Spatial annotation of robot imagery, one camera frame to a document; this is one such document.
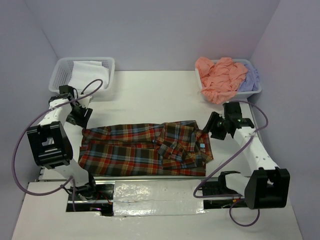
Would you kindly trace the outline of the plaid flannel long sleeve shirt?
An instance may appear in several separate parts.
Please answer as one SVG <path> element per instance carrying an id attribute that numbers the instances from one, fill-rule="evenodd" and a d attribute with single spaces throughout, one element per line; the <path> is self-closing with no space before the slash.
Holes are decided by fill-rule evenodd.
<path id="1" fill-rule="evenodd" d="M 85 129 L 78 164 L 99 177 L 204 177 L 213 159 L 209 135 L 185 120 Z"/>

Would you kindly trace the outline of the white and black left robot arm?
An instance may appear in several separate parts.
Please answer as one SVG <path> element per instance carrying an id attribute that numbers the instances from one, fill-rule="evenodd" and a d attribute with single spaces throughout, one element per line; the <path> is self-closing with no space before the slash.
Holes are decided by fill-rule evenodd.
<path id="1" fill-rule="evenodd" d="M 73 148 L 64 124 L 70 123 L 82 129 L 87 128 L 93 112 L 89 108 L 90 97 L 75 100 L 74 88 L 59 87 L 59 94 L 49 100 L 49 110 L 36 126 L 27 129 L 27 137 L 37 166 L 54 170 L 66 179 L 75 181 L 75 192 L 86 199 L 98 194 L 94 177 L 74 159 Z"/>

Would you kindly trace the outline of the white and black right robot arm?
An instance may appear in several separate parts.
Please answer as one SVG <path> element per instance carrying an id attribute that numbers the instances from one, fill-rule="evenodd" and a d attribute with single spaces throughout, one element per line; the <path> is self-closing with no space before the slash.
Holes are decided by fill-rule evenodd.
<path id="1" fill-rule="evenodd" d="M 223 109 L 223 115 L 215 111 L 211 113 L 203 130 L 218 140 L 230 135 L 240 149 L 226 163 L 244 154 L 250 176 L 238 171 L 223 171 L 218 177 L 218 192 L 224 196 L 231 192 L 243 196 L 251 210 L 284 208 L 290 186 L 289 171 L 280 168 L 269 156 L 258 137 L 260 129 L 250 118 L 243 117 L 239 101 L 226 102 Z"/>

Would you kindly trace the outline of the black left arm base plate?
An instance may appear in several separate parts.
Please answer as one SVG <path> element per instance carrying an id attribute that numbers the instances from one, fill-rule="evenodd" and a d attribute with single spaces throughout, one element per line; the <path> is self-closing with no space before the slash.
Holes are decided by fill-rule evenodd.
<path id="1" fill-rule="evenodd" d="M 75 190 L 72 186 L 64 190 L 68 194 L 66 212 L 94 212 L 106 217 L 114 215 L 114 182 L 100 182 L 90 190 Z"/>

